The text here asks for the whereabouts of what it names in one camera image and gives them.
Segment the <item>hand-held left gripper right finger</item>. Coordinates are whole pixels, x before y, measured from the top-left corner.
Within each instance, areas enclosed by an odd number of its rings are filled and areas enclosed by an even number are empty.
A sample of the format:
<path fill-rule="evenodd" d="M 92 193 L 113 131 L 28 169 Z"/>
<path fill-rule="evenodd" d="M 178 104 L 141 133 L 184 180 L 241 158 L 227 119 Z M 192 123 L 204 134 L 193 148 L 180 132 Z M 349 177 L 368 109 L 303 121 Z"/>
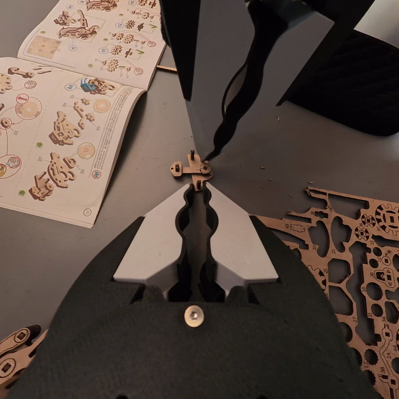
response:
<path fill-rule="evenodd" d="M 204 263 L 204 299 L 223 302 L 233 287 L 276 282 L 278 274 L 248 213 L 211 184 L 204 188 L 211 229 Z"/>

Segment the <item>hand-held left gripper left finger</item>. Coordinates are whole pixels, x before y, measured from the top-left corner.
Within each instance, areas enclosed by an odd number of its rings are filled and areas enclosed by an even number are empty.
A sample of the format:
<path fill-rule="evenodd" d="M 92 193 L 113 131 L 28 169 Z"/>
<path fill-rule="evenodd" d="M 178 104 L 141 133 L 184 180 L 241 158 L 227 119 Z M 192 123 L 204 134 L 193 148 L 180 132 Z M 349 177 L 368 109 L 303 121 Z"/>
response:
<path fill-rule="evenodd" d="M 186 184 L 147 212 L 113 275 L 115 281 L 156 286 L 167 299 L 178 282 L 176 263 L 183 251 L 182 228 L 176 219 L 188 204 L 184 195 L 191 189 L 192 184 Z"/>

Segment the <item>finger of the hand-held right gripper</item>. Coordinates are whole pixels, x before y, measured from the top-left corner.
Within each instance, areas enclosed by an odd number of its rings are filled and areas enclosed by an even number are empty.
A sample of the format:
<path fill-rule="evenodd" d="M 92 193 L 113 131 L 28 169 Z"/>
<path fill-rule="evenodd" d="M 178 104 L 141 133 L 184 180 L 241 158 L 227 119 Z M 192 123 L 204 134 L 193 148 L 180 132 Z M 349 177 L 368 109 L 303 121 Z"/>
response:
<path fill-rule="evenodd" d="M 192 96 L 186 107 L 202 160 L 214 149 L 213 137 L 223 121 L 224 93 L 246 61 L 254 32 L 243 0 L 201 1 Z"/>
<path fill-rule="evenodd" d="M 222 99 L 222 122 L 213 137 L 212 160 L 237 130 L 254 128 L 284 102 L 294 82 L 328 35 L 334 21 L 301 1 L 252 1 L 254 37 L 247 59 Z"/>

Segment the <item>small wooden model assembly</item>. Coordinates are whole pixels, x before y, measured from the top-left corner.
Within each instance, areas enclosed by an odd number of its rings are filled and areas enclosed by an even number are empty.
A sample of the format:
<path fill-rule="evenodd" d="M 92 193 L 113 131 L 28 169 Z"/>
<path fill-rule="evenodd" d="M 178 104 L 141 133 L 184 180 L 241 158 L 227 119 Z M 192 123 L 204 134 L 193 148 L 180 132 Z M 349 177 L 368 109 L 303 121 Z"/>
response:
<path fill-rule="evenodd" d="M 188 167 L 183 167 L 180 161 L 176 161 L 172 163 L 170 171 L 175 178 L 182 177 L 184 174 L 191 175 L 195 191 L 202 191 L 203 183 L 213 177 L 212 167 L 209 162 L 202 162 L 195 150 L 191 150 L 187 158 Z"/>

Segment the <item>wooden laser-cut parts sheet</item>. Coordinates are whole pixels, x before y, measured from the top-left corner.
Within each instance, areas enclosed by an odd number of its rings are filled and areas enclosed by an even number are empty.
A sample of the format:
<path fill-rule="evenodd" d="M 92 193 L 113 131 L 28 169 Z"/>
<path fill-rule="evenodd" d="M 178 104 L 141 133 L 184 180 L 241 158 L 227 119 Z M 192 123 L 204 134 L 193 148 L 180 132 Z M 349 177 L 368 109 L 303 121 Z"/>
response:
<path fill-rule="evenodd" d="M 289 211 L 282 219 L 257 216 L 286 233 L 324 294 L 343 295 L 334 310 L 355 359 L 383 398 L 398 398 L 398 203 L 307 187 L 323 207 Z"/>

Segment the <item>large partly assembled wooden model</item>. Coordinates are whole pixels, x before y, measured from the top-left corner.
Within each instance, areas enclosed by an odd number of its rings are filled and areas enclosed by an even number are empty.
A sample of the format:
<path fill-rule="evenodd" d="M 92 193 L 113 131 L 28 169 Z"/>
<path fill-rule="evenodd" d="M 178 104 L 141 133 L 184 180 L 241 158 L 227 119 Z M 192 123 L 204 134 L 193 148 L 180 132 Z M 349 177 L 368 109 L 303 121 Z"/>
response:
<path fill-rule="evenodd" d="M 0 344 L 0 397 L 5 398 L 9 389 L 21 377 L 33 360 L 37 347 L 46 337 L 39 325 L 21 328 Z"/>

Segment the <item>open instruction booklet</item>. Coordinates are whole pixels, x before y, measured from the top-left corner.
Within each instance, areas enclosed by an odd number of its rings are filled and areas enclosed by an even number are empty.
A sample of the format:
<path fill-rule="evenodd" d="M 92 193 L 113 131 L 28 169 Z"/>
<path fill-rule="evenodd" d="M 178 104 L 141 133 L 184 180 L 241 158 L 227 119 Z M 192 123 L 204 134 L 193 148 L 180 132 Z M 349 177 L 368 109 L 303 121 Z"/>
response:
<path fill-rule="evenodd" d="M 59 1 L 1 58 L 1 207 L 93 227 L 164 47 L 159 1 Z"/>

